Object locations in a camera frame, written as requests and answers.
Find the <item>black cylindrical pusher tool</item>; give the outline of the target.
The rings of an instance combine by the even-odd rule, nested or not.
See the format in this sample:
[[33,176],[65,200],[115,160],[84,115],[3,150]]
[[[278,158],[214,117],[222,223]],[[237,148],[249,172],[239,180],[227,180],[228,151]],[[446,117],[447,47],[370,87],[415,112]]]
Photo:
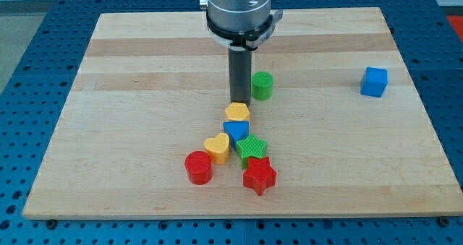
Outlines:
[[251,99],[252,53],[229,49],[228,60],[231,102],[244,103],[248,106]]

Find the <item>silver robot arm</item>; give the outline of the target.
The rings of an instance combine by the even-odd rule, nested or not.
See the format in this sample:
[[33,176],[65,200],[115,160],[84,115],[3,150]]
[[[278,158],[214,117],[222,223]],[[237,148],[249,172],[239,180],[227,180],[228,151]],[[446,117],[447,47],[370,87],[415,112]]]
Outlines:
[[271,0],[200,0],[211,37],[228,49],[231,102],[250,104],[252,52],[273,34],[283,17]]

